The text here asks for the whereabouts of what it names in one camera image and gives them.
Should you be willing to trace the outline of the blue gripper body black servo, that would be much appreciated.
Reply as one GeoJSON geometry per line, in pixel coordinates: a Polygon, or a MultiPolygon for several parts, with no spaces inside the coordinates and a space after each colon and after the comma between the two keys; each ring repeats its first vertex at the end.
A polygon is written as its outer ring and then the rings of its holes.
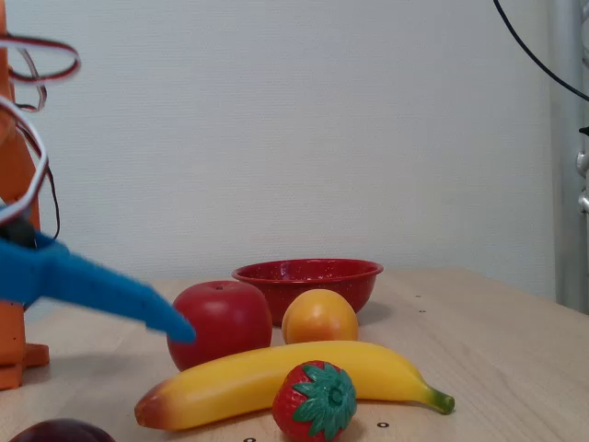
{"type": "Polygon", "coordinates": [[[30,306],[38,296],[30,254],[36,250],[34,227],[17,217],[1,226],[1,299],[30,306]]]}

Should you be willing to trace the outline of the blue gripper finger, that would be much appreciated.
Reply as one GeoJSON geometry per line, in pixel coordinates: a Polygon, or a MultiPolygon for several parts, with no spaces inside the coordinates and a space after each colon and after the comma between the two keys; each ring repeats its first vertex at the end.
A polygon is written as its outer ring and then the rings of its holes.
{"type": "Polygon", "coordinates": [[[151,286],[71,252],[59,241],[35,234],[36,256],[31,275],[36,287],[26,305],[42,297],[139,320],[181,343],[193,343],[196,332],[151,286]]]}

